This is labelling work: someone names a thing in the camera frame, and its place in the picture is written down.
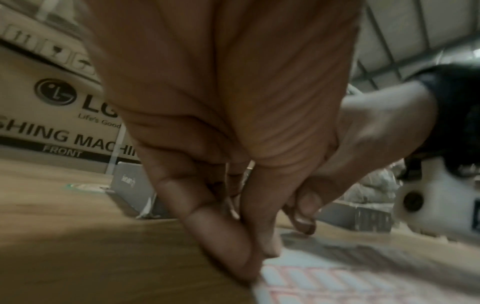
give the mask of sticker sheet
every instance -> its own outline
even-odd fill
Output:
[[[480,276],[405,252],[282,231],[253,285],[259,304],[479,304]]]

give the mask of wooden surface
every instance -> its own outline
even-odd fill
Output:
[[[207,262],[176,221],[136,220],[106,194],[67,189],[106,176],[0,160],[0,302],[254,303]],[[279,216],[278,224],[289,227]],[[317,234],[391,245],[480,273],[480,252],[404,231]]]

